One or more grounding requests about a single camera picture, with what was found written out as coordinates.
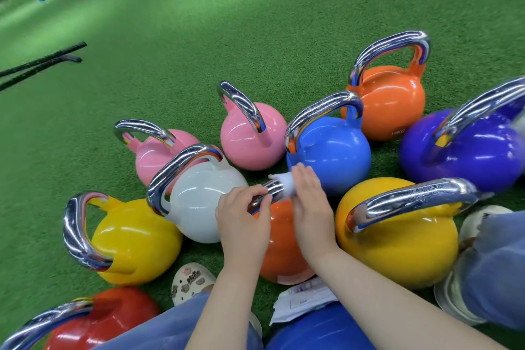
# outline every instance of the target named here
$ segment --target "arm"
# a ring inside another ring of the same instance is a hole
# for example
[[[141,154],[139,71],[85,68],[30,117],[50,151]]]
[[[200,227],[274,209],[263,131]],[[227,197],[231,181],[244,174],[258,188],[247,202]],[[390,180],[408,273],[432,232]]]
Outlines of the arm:
[[[215,217],[224,251],[224,268],[217,277],[186,350],[245,350],[253,294],[270,240],[267,196],[256,219],[247,212],[263,186],[234,188],[220,197]]]
[[[292,168],[293,223],[303,256],[379,350],[503,349],[339,249],[333,211],[311,168]]]

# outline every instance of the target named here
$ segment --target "person's right hand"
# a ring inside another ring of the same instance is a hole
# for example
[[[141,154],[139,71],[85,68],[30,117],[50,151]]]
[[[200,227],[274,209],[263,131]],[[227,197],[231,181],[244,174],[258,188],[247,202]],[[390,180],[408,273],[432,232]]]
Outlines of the person's right hand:
[[[313,169],[299,163],[292,167],[296,195],[293,227],[301,253],[313,266],[315,261],[338,249],[333,211]]]

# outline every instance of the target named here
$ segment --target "green carpet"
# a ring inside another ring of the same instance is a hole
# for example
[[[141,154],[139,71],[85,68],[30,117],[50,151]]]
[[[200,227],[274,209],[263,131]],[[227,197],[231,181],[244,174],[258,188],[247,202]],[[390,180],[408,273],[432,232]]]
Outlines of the green carpet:
[[[426,112],[456,106],[523,74],[523,11],[525,0],[0,0],[0,71],[88,43],[75,53],[82,64],[62,63],[0,93],[0,340],[49,307],[109,287],[67,254],[62,213],[82,190],[144,197],[133,155],[113,136],[117,120],[147,119],[218,145],[225,110],[217,81],[289,121],[344,89],[371,42],[406,29],[432,40]],[[405,66],[410,52],[377,63]],[[373,146],[369,177],[403,177],[397,148]],[[272,172],[284,170],[281,161]],[[491,203],[525,209],[523,194],[521,182]],[[90,215],[91,232],[101,216]],[[143,287],[163,309],[172,306],[174,272],[189,261],[218,274],[220,244],[186,240],[173,267]],[[257,287],[253,311],[266,335],[283,289],[262,279]],[[480,329],[512,349],[525,341]]]

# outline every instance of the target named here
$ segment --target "hand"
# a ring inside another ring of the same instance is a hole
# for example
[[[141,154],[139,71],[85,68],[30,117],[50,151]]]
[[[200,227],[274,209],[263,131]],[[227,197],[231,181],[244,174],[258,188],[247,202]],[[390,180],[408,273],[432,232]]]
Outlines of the hand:
[[[268,189],[262,185],[235,187],[220,196],[215,209],[220,241],[224,252],[224,267],[229,270],[253,272],[257,275],[270,241],[272,197],[266,196],[260,205],[259,217],[248,213],[254,196],[264,195]]]
[[[333,211],[313,169],[299,163],[292,167],[296,195],[293,227],[301,253],[313,267],[316,261],[337,250]]]

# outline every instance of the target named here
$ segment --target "yellow kettlebell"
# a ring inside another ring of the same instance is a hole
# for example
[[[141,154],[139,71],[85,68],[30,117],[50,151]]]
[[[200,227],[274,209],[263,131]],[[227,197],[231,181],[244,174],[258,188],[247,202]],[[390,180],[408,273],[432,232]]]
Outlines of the yellow kettlebell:
[[[414,184],[378,177],[351,188],[336,212],[345,252],[405,288],[430,287],[458,252],[452,217],[481,196],[469,181],[444,178]]]
[[[86,233],[86,206],[107,215],[93,239]],[[183,235],[151,210],[145,199],[122,202],[100,192],[71,198],[63,217],[63,239],[84,267],[114,285],[141,285],[164,273],[179,255]]]

